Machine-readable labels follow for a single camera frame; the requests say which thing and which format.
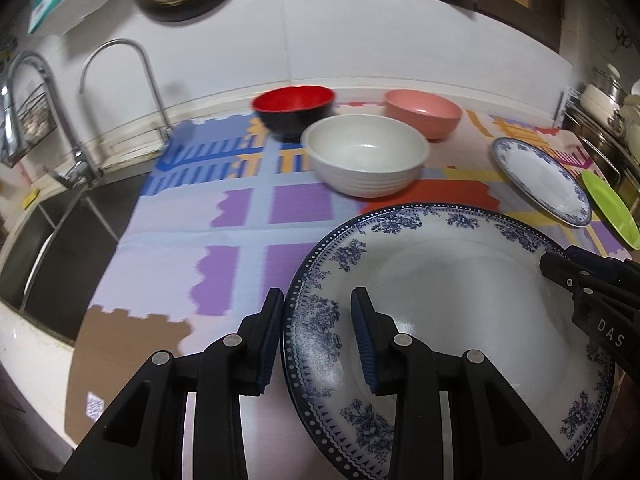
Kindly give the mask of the green plastic plate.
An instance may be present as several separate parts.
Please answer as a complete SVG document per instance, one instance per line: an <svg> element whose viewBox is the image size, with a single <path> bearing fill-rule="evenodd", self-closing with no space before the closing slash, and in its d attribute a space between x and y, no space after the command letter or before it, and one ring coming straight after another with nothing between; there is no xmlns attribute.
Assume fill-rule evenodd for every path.
<svg viewBox="0 0 640 480"><path fill-rule="evenodd" d="M631 249L638 250L639 228L620 196L608 182L590 171L583 171L580 177L604 218Z"/></svg>

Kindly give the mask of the blue white plate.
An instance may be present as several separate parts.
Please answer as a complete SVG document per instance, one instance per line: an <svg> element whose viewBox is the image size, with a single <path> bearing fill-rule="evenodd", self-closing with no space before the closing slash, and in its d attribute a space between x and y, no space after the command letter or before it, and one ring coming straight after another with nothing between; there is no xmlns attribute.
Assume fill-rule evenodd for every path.
<svg viewBox="0 0 640 480"><path fill-rule="evenodd" d="M286 297L282 361L300 420L340 474L386 478L393 442L395 402L362 374L349 309L357 287L433 350L485 353L582 474L614 364L573 324L570 294L541 274L554 248L503 214L435 203L362 214L314 246Z"/></svg>
<svg viewBox="0 0 640 480"><path fill-rule="evenodd" d="M527 197L574 228L588 226L591 206L577 180L535 145L504 136L493 140L496 164Z"/></svg>

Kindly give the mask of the white ceramic bowl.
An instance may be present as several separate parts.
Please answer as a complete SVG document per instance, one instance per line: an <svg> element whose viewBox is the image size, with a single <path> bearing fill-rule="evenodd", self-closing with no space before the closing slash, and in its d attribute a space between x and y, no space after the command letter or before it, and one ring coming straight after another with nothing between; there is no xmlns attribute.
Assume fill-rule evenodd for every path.
<svg viewBox="0 0 640 480"><path fill-rule="evenodd" d="M408 188L431 151L416 128L380 115L324 118L309 126L300 140L317 177L334 191L357 198Z"/></svg>

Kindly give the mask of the pink bowl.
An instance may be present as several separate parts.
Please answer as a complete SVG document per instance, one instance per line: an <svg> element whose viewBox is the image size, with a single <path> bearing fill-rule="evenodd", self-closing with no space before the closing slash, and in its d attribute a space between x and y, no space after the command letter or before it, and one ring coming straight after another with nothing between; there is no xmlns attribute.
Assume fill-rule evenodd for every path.
<svg viewBox="0 0 640 480"><path fill-rule="evenodd" d="M384 114L418 130L426 140L441 141L457 128L462 109L442 96L419 90L384 93Z"/></svg>

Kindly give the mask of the red black bowl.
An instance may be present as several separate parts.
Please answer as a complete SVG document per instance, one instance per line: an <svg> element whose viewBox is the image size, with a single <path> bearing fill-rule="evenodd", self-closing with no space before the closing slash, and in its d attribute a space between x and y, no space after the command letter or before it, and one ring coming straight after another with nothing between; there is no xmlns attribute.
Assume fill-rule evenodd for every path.
<svg viewBox="0 0 640 480"><path fill-rule="evenodd" d="M332 115L334 101L332 89L300 84L256 96L252 109L275 136L288 142L298 142L309 126Z"/></svg>

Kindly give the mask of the colourful patterned mat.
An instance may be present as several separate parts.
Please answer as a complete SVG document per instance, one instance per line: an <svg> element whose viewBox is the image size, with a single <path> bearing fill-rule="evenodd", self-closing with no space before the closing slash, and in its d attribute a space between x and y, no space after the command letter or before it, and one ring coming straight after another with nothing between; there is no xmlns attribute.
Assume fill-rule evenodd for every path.
<svg viewBox="0 0 640 480"><path fill-rule="evenodd" d="M561 245L623 259L602 219L573 229L500 174L498 136L542 148L571 174L596 166L567 127L542 128L468 110L433 145L419 181L396 203L449 202L507 214ZM381 207L327 188L296 144L274 140L252 114L183 122L141 191L115 255L91 297L75 344L64 429L85 437L156 350L190 354L235 330L270 288L287 288L323 235Z"/></svg>

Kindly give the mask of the cream ceramic teapot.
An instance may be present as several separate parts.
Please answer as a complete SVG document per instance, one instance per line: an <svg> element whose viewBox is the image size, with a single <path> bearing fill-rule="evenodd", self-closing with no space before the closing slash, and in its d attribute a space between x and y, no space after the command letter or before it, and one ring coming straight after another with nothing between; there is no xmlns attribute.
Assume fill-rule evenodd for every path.
<svg viewBox="0 0 640 480"><path fill-rule="evenodd" d="M631 87L631 92L624 99L620 114L624 118L626 143L630 154L640 162L640 80Z"/></svg>

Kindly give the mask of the white pot with lid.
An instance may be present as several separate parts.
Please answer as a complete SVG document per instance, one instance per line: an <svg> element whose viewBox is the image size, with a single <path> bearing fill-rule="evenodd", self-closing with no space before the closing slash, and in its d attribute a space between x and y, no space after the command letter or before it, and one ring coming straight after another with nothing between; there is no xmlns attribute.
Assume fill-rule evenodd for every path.
<svg viewBox="0 0 640 480"><path fill-rule="evenodd" d="M624 104L626 90L620 82L620 72L612 64L605 70L592 68L590 83L579 98L582 109L601 127L611 130L615 114Z"/></svg>

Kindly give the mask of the stainless steel sink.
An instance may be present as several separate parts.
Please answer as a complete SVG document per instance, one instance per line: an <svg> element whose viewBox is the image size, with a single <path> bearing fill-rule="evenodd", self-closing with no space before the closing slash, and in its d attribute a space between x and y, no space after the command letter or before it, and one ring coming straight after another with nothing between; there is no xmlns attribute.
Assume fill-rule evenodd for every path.
<svg viewBox="0 0 640 480"><path fill-rule="evenodd" d="M68 344L130 222L148 176L67 190L35 206L1 270L1 300Z"/></svg>

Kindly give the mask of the black scissors hanging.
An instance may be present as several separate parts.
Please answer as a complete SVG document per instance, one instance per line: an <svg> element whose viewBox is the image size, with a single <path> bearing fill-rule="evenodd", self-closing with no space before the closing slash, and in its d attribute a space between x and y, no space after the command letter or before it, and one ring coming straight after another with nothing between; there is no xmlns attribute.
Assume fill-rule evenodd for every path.
<svg viewBox="0 0 640 480"><path fill-rule="evenodd" d="M615 53L620 49L629 49L632 46L630 36L627 34L623 26L618 25L615 29L615 46L612 50Z"/></svg>

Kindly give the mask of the thin gooseneck faucet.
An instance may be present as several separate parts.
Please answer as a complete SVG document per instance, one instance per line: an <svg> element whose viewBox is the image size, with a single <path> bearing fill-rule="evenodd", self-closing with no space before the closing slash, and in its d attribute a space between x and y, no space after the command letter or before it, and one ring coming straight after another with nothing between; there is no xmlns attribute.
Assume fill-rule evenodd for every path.
<svg viewBox="0 0 640 480"><path fill-rule="evenodd" d="M87 122L99 132L141 119L163 143L172 135L149 55L136 40L115 38L96 47L81 65L77 91Z"/></svg>

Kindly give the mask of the chrome pull-down faucet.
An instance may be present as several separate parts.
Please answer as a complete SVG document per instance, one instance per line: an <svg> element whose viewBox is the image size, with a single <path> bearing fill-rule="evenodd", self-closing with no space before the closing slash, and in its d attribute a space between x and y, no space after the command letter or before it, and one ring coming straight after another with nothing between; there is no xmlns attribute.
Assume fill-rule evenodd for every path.
<svg viewBox="0 0 640 480"><path fill-rule="evenodd" d="M33 68L41 78L40 86L32 92L22 107L17 107L14 79L23 65ZM46 173L66 188L76 188L81 182L91 186L102 176L101 170L79 140L75 128L58 95L52 70L42 55L23 51L9 64L6 82L1 88L3 122L1 124L1 163L13 168L46 136L58 131L66 137L72 150L73 166L65 174L47 169Z"/></svg>

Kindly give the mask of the yellow sponge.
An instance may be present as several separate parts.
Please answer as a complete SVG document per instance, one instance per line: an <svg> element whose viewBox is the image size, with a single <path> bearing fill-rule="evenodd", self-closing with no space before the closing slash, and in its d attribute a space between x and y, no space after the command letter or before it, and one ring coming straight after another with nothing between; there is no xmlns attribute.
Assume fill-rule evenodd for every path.
<svg viewBox="0 0 640 480"><path fill-rule="evenodd" d="M31 188L29 193L23 198L21 202L21 207L23 210L26 210L37 198L40 194L39 188Z"/></svg>

